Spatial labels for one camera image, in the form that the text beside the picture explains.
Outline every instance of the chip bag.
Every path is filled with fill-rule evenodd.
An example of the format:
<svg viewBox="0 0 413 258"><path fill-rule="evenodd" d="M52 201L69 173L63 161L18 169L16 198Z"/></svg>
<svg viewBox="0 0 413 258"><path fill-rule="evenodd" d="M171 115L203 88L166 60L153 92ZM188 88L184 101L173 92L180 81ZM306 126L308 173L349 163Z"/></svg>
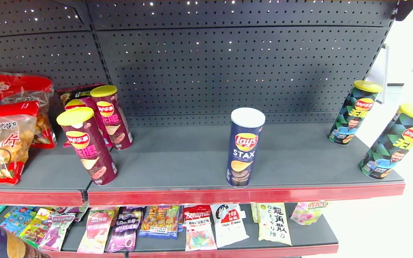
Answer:
<svg viewBox="0 0 413 258"><path fill-rule="evenodd" d="M49 122L49 100L53 96L51 80L36 75L0 72L0 101L3 104L38 101L39 113L31 147L53 148L56 138Z"/></svg>
<svg viewBox="0 0 413 258"><path fill-rule="evenodd" d="M0 183L20 180L38 111L36 101L0 105Z"/></svg>

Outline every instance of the maroon chip can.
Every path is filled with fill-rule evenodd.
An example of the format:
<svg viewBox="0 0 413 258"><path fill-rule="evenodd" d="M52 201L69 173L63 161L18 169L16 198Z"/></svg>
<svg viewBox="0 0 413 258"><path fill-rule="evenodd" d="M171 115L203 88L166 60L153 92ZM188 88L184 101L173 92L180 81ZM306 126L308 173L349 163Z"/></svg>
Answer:
<svg viewBox="0 0 413 258"><path fill-rule="evenodd" d="M90 91L94 98L106 131L114 148L125 150L132 145L133 138L128 130L128 124L119 105L118 88L112 85L96 87Z"/></svg>
<svg viewBox="0 0 413 258"><path fill-rule="evenodd" d="M117 168L98 129L93 109L78 107L64 111L57 117L57 123L97 186L117 178Z"/></svg>

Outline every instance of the lay's stax can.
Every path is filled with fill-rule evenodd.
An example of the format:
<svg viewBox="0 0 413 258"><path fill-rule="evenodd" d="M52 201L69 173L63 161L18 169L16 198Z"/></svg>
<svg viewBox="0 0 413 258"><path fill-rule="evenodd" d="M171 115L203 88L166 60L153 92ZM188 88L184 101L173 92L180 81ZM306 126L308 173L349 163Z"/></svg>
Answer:
<svg viewBox="0 0 413 258"><path fill-rule="evenodd" d="M226 178L231 186L245 188L250 183L265 115L257 109L241 107L232 111L231 120Z"/></svg>
<svg viewBox="0 0 413 258"><path fill-rule="evenodd" d="M402 104L358 167L370 178L383 179L412 147L413 104Z"/></svg>
<svg viewBox="0 0 413 258"><path fill-rule="evenodd" d="M382 86L367 81L355 81L329 133L331 142L347 145L363 119L374 105Z"/></svg>

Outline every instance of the purple chip can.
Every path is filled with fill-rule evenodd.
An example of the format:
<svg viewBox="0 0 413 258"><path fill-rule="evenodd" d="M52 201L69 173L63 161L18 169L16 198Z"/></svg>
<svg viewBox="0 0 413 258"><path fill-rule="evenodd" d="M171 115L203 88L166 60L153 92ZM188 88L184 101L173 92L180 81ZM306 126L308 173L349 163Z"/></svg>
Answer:
<svg viewBox="0 0 413 258"><path fill-rule="evenodd" d="M64 111L57 117L57 123L97 186L117 178L117 168L98 129L93 109L78 107Z"/></svg>
<svg viewBox="0 0 413 258"><path fill-rule="evenodd" d="M231 120L226 178L231 186L245 188L250 183L265 115L257 109L241 107L232 111Z"/></svg>

